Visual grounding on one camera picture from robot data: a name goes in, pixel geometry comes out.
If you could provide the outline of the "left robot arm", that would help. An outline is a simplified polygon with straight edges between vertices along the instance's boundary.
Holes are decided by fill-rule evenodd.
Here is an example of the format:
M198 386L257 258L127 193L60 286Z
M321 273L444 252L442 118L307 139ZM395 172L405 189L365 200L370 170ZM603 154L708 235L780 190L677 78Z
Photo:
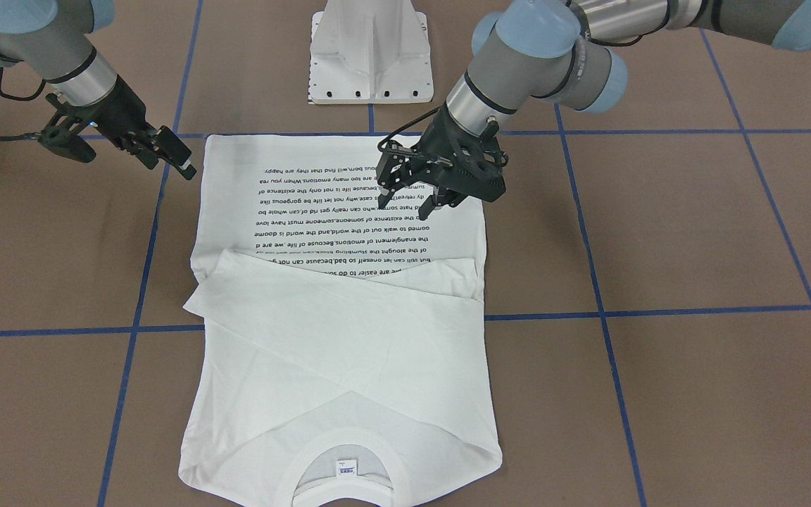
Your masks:
M379 143L379 208L423 182L425 220L464 199L505 192L508 155L496 135L531 97L579 112L611 109L627 89L615 48L662 30L696 27L775 49L811 49L811 1L515 1L472 36L474 58L413 146Z

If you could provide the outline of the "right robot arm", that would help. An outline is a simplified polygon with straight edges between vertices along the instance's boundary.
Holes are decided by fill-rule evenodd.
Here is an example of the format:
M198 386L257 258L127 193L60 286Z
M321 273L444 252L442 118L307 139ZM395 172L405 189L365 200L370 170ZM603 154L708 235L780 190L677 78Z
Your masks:
M53 89L47 101L55 115L29 138L90 163L96 154L81 132L93 127L148 169L165 161L193 179L190 148L167 126L147 122L144 102L87 38L113 19L111 1L0 1L0 75L25 62Z

